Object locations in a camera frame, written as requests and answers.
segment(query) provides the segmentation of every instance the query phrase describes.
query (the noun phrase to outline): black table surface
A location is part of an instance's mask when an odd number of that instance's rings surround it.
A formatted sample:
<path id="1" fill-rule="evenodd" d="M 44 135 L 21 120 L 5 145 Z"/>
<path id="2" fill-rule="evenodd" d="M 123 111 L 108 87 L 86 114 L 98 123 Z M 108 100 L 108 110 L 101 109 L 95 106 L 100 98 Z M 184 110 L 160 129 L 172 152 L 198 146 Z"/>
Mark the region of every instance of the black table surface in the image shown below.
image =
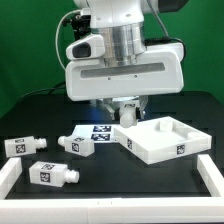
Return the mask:
<path id="1" fill-rule="evenodd" d="M 146 120 L 171 116 L 212 136 L 209 154 L 224 174 L 224 106 L 205 92 L 150 96 Z M 137 198 L 210 196 L 197 171 L 197 155 L 146 165 L 118 143 L 95 144 L 84 158 L 64 151 L 58 137 L 69 136 L 79 124 L 112 124 L 109 112 L 89 102 L 72 102 L 65 95 L 33 95 L 0 119 L 0 168 L 8 160 L 4 140 L 35 136 L 48 146 L 22 157 L 23 172 L 7 199 Z M 78 184 L 62 188 L 30 183 L 36 161 L 68 164 L 79 170 Z"/>

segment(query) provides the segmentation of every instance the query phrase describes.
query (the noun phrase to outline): white border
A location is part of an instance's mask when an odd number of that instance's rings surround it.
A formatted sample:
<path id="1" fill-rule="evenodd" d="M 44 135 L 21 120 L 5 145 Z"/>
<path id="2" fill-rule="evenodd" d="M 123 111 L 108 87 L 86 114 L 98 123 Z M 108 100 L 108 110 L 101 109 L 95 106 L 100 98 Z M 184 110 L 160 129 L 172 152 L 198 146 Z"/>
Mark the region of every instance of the white border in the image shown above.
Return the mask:
<path id="1" fill-rule="evenodd" d="M 207 171 L 202 178 L 212 178 L 212 186 L 217 189 L 221 185 L 220 178 L 211 177 L 214 166 L 208 155 L 198 157 L 198 168 L 204 167 Z M 220 177 L 215 168 L 215 176 Z M 199 222 L 223 223 L 224 197 L 0 201 L 2 224 Z"/>

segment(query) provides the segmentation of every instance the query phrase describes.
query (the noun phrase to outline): black cable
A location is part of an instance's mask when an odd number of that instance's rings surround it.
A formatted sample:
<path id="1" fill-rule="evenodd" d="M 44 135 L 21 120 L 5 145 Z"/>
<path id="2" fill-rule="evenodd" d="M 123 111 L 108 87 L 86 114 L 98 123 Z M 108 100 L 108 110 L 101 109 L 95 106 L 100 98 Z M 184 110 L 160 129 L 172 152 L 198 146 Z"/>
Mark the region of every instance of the black cable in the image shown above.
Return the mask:
<path id="1" fill-rule="evenodd" d="M 65 85 L 65 81 L 58 83 L 57 85 L 53 86 L 52 89 L 48 92 L 48 95 L 51 95 L 56 88 L 64 86 Z"/>
<path id="2" fill-rule="evenodd" d="M 49 89 L 40 89 L 40 90 L 36 90 L 36 91 L 33 91 L 33 92 L 30 92 L 30 93 L 27 93 L 25 95 L 23 95 L 18 101 L 16 104 L 19 104 L 21 101 L 23 101 L 25 98 L 31 96 L 31 95 L 34 95 L 36 93 L 42 93 L 42 92 L 47 92 L 47 91 L 55 91 L 55 90 L 64 90 L 65 88 L 49 88 Z"/>

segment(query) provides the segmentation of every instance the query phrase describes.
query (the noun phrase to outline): small white object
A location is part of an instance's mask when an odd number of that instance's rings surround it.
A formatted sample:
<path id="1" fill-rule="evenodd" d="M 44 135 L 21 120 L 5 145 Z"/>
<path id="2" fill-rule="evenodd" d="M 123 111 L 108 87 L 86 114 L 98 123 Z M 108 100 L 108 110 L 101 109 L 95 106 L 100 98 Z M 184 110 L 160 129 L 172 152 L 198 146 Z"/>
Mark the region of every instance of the small white object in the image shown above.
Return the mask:
<path id="1" fill-rule="evenodd" d="M 5 151 L 7 157 L 33 154 L 36 153 L 37 149 L 42 149 L 46 147 L 46 139 L 34 139 L 33 136 L 5 140 Z"/>
<path id="2" fill-rule="evenodd" d="M 224 197 L 224 178 L 209 155 L 199 155 L 197 169 L 212 197 Z"/>
<path id="3" fill-rule="evenodd" d="M 79 172 L 69 170 L 66 164 L 36 162 L 29 172 L 30 182 L 33 184 L 62 187 L 65 182 L 79 181 Z"/>
<path id="4" fill-rule="evenodd" d="M 148 165 L 208 150 L 212 141 L 210 135 L 171 117 L 139 122 L 128 129 L 116 126 L 114 135 Z"/>
<path id="5" fill-rule="evenodd" d="M 123 128 L 130 128 L 136 126 L 138 121 L 136 118 L 136 107 L 139 107 L 139 101 L 125 101 L 122 103 L 119 111 L 120 125 Z"/>
<path id="6" fill-rule="evenodd" d="M 0 199 L 5 199 L 22 173 L 21 158 L 11 158 L 0 171 Z"/>
<path id="7" fill-rule="evenodd" d="M 160 122 L 160 131 L 171 132 L 173 130 L 173 121 L 172 119 L 162 119 Z"/>
<path id="8" fill-rule="evenodd" d="M 94 141 L 72 135 L 69 137 L 62 136 L 58 139 L 58 144 L 65 147 L 66 152 L 74 153 L 80 156 L 89 156 L 95 152 Z"/>

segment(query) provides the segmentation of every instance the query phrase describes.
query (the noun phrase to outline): white block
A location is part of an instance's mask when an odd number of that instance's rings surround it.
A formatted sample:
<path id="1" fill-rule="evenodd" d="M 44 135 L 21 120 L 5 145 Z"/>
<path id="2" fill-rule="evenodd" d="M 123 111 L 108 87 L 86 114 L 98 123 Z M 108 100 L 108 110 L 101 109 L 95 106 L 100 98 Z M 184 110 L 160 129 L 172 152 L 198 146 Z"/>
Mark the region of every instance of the white block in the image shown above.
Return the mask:
<path id="1" fill-rule="evenodd" d="M 62 187 L 65 182 L 77 183 L 79 172 L 68 170 L 66 164 L 36 162 L 29 169 L 30 182 L 33 184 Z"/>
<path id="2" fill-rule="evenodd" d="M 92 139 L 72 135 L 60 137 L 58 144 L 65 147 L 66 152 L 87 157 L 95 152 L 94 141 Z"/>
<path id="3" fill-rule="evenodd" d="M 5 199 L 21 173 L 21 158 L 9 159 L 0 171 L 0 199 Z"/>
<path id="4" fill-rule="evenodd" d="M 211 148 L 212 137 L 171 117 L 114 127 L 115 139 L 147 164 Z"/>
<path id="5" fill-rule="evenodd" d="M 224 178 L 209 155 L 199 155 L 197 168 L 212 197 L 224 197 Z"/>

